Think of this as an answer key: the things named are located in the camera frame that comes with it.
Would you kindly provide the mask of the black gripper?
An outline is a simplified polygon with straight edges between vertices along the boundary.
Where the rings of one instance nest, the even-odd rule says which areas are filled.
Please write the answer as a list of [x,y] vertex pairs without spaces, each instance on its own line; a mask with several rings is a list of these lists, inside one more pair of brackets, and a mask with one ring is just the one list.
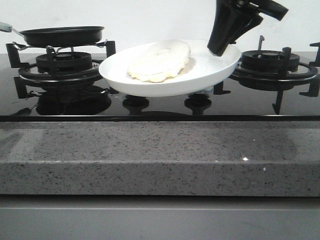
[[213,29],[207,48],[222,56],[229,44],[263,21],[263,13],[281,21],[289,10],[273,0],[217,0]]

